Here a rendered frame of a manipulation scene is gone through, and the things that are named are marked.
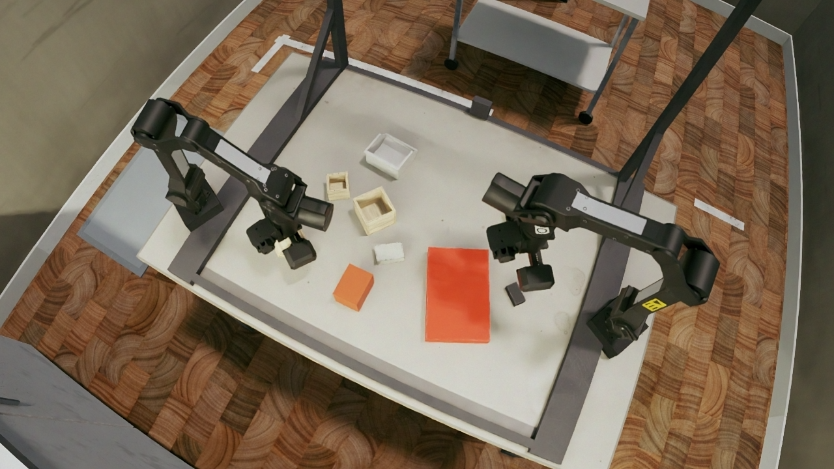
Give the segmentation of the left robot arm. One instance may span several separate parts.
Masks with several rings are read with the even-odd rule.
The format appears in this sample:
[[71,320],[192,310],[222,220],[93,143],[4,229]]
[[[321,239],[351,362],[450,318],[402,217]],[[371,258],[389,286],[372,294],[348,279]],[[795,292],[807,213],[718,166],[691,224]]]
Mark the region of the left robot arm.
[[[509,217],[517,216],[512,222],[487,227],[489,248],[498,263],[508,263],[516,253],[527,252],[519,219],[534,238],[547,238],[556,227],[565,232],[582,228],[655,259],[663,278],[643,290],[623,287],[612,311],[605,312],[610,339],[638,341],[648,315],[679,301],[690,307],[704,305],[717,278],[720,262],[702,238],[688,236],[673,223],[661,223],[597,199],[563,173],[533,175],[525,186],[498,172],[482,202]],[[688,250],[678,260],[682,244]]]

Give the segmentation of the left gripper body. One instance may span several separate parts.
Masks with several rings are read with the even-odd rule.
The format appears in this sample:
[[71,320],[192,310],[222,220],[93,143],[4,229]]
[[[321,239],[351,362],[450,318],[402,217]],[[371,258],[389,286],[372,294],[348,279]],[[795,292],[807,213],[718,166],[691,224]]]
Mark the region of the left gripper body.
[[527,253],[530,262],[529,266],[517,271],[519,290],[523,292],[550,290],[555,284],[553,269],[552,265],[543,263],[540,250],[549,248],[547,241],[555,239],[554,231],[547,238],[534,238],[525,230],[521,219],[519,219],[519,230],[523,234],[524,242],[527,242]]

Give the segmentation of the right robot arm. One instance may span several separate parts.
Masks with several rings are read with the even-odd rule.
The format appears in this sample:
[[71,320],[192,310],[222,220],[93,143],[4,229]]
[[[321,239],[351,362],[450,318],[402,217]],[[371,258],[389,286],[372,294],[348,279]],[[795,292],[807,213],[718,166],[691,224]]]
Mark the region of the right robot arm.
[[[180,137],[175,135],[177,115],[188,120]],[[197,152],[240,180],[248,195],[269,211],[267,218],[246,229],[248,240],[258,253],[267,255],[275,249],[276,241],[284,241],[269,216],[276,222],[295,219],[299,225],[327,231],[334,204],[305,195],[308,185],[296,173],[274,163],[259,162],[209,127],[205,119],[189,115],[176,101],[158,97],[148,99],[144,105],[130,133],[138,145],[155,152],[169,173],[165,199],[197,216],[210,196],[209,191],[200,188],[206,174],[197,164],[188,162],[184,154],[187,150]]]

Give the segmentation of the flat red-orange board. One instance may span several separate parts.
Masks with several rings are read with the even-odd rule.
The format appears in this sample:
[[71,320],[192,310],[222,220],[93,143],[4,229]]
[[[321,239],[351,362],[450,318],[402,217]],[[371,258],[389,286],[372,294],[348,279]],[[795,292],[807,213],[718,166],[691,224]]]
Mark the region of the flat red-orange board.
[[425,342],[488,344],[489,250],[428,250]]

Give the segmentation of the orange cube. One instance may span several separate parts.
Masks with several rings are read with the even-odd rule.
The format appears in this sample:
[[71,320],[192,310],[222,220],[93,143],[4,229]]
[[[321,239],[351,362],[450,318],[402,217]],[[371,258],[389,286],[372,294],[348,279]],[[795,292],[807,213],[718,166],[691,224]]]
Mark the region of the orange cube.
[[359,312],[373,284],[372,273],[349,263],[332,294],[336,301]]

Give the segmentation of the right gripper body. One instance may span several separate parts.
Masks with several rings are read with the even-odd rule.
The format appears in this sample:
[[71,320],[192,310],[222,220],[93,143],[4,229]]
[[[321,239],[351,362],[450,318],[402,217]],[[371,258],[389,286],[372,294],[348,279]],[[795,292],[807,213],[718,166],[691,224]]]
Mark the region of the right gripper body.
[[[315,261],[317,253],[309,240],[301,238],[298,231],[303,229],[303,226],[294,221],[284,223],[274,221],[270,216],[271,222],[275,228],[280,229],[283,238],[289,238],[291,244],[290,248],[286,249],[284,257],[290,266],[290,269],[296,270],[305,264]],[[296,242],[297,240],[297,242]]]

